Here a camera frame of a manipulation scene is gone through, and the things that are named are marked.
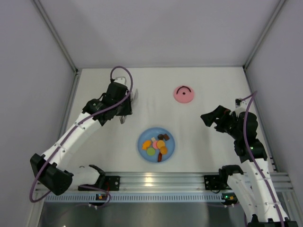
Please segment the brown square chocolate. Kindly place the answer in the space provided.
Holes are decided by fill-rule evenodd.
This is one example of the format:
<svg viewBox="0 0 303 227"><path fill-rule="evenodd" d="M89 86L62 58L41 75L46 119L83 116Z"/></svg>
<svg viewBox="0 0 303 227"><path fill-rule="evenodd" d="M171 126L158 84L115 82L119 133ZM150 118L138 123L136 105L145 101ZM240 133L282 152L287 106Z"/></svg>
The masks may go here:
<svg viewBox="0 0 303 227"><path fill-rule="evenodd" d="M167 134L163 134L163 138L164 138L164 140L166 140L166 141L170 140L170 137L169 137Z"/></svg>

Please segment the dark round chocolate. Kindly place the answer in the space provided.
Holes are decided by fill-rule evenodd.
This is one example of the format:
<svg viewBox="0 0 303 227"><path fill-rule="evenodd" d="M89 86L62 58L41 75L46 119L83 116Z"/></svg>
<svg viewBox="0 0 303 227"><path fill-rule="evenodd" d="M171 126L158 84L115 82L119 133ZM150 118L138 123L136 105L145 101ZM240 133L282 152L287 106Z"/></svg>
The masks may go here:
<svg viewBox="0 0 303 227"><path fill-rule="evenodd" d="M163 139L164 139L163 135L162 135L162 134L159 134L159 135L158 135L158 139L163 140Z"/></svg>

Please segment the tan round cracker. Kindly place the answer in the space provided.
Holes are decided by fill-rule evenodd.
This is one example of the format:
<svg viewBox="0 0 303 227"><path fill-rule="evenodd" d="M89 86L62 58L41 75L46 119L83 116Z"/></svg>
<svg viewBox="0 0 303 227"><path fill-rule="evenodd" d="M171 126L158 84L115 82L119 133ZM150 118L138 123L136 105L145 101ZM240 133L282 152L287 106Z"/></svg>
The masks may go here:
<svg viewBox="0 0 303 227"><path fill-rule="evenodd" d="M159 140L157 143L158 149L160 149L161 147L165 146L165 142L163 140Z"/></svg>

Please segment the orange fish cookie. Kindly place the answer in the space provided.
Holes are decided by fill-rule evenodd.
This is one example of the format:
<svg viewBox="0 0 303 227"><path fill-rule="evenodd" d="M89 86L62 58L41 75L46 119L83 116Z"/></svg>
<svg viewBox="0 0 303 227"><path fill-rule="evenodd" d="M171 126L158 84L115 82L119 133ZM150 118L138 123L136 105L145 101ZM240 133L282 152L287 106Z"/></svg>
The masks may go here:
<svg viewBox="0 0 303 227"><path fill-rule="evenodd" d="M152 146L152 141L151 140L146 140L143 144L142 144L142 150L147 150Z"/></svg>

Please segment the pink sandwich cookie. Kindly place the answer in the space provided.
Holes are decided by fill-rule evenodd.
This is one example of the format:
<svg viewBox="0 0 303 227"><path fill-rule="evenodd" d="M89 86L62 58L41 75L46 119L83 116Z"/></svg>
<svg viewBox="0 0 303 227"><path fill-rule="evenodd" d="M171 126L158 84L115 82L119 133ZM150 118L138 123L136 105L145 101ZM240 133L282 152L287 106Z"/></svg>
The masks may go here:
<svg viewBox="0 0 303 227"><path fill-rule="evenodd" d="M154 149L158 149L157 143L158 143L157 140L154 141L154 142L152 143L152 147L153 147Z"/></svg>

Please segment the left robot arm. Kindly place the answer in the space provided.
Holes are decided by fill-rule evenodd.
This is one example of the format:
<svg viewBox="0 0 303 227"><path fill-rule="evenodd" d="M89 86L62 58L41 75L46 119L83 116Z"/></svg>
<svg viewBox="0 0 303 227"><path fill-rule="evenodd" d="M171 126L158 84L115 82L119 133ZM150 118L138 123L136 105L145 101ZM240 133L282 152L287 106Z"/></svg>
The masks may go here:
<svg viewBox="0 0 303 227"><path fill-rule="evenodd" d="M61 195L70 187L80 191L102 188L105 172L96 165L68 169L68 164L80 146L115 116L132 114L130 91L126 79L111 80L107 91L99 99L87 102L74 124L43 154L34 154L30 164L38 181L53 194Z"/></svg>

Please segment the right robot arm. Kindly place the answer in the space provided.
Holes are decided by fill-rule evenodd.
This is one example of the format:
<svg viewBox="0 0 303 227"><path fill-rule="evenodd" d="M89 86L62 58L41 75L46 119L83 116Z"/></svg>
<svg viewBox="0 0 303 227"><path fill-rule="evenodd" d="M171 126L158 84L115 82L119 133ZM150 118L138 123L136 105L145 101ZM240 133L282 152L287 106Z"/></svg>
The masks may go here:
<svg viewBox="0 0 303 227"><path fill-rule="evenodd" d="M267 153L257 139L258 121L255 114L237 108L231 111L218 106L201 115L207 127L215 123L215 130L229 134L240 165L227 165L219 169L223 185L232 189L246 216L249 227L296 227L283 209L275 191Z"/></svg>

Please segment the pink round lid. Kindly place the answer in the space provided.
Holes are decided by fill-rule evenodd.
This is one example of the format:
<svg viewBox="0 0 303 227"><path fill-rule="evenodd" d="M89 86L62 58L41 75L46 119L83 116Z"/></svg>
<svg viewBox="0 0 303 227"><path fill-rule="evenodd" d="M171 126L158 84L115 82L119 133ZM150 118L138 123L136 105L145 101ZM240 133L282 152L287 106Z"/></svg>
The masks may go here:
<svg viewBox="0 0 303 227"><path fill-rule="evenodd" d="M193 88L182 85L175 88L173 97L177 102L181 104L187 104L193 101L195 93Z"/></svg>

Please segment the blue plate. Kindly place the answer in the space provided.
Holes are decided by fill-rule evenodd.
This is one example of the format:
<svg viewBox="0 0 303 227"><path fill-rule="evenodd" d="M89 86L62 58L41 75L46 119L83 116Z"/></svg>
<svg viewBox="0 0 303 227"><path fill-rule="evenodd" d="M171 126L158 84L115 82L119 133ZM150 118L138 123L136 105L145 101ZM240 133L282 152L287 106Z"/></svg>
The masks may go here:
<svg viewBox="0 0 303 227"><path fill-rule="evenodd" d="M150 163L168 161L174 154L176 143L172 134L160 127L148 128L137 140L137 149L143 159Z"/></svg>

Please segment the yellow swirl cookie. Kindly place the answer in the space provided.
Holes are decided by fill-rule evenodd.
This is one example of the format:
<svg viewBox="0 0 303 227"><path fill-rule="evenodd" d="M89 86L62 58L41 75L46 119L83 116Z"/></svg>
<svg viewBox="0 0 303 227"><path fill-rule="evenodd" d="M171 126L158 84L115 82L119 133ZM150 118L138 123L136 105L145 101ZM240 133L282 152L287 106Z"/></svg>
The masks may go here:
<svg viewBox="0 0 303 227"><path fill-rule="evenodd" d="M161 148L160 148L160 153L161 153L162 155L166 155L166 154L168 153L167 147L166 147L166 146L161 147Z"/></svg>

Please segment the red chicken wing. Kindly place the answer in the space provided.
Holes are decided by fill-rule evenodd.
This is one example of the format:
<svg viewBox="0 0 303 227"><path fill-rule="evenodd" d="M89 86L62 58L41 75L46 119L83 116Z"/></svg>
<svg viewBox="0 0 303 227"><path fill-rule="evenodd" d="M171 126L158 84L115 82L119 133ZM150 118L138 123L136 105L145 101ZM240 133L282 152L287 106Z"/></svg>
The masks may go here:
<svg viewBox="0 0 303 227"><path fill-rule="evenodd" d="M162 154L159 153L159 154L158 154L158 158L157 158L157 162L159 163L159 162L161 162L161 161L162 161Z"/></svg>

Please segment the green sandwich cookie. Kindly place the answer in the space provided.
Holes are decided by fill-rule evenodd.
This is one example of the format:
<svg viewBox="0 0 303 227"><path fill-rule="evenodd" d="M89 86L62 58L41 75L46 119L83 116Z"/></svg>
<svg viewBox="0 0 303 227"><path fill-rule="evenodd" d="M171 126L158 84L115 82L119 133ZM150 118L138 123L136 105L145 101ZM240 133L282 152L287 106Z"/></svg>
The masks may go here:
<svg viewBox="0 0 303 227"><path fill-rule="evenodd" d="M148 156L154 156L156 153L156 150L154 148L147 148L146 152L147 152Z"/></svg>

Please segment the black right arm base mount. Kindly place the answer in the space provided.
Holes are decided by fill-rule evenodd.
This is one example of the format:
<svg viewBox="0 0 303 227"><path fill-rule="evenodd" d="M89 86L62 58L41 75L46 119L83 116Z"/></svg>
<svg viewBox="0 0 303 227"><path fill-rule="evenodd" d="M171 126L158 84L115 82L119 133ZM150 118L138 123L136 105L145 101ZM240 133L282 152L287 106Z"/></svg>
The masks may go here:
<svg viewBox="0 0 303 227"><path fill-rule="evenodd" d="M207 191L214 193L229 189L228 185L222 181L219 175L204 175L204 184Z"/></svg>

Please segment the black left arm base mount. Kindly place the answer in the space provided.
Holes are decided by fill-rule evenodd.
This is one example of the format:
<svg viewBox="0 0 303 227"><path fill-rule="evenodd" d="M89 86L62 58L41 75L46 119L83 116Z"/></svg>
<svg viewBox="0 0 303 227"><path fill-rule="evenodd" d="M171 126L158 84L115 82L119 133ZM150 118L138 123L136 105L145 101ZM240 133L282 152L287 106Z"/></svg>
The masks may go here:
<svg viewBox="0 0 303 227"><path fill-rule="evenodd" d="M120 188L120 176L110 175L102 176L93 185L84 184L78 187L79 191L119 191Z"/></svg>

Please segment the aluminium frame rail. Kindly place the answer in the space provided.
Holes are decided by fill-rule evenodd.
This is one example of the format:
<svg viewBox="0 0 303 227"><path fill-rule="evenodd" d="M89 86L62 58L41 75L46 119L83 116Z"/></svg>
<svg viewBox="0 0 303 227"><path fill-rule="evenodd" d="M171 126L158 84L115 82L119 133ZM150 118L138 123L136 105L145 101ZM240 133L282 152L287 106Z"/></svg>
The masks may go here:
<svg viewBox="0 0 303 227"><path fill-rule="evenodd" d="M107 173L113 192L206 192L218 173Z"/></svg>

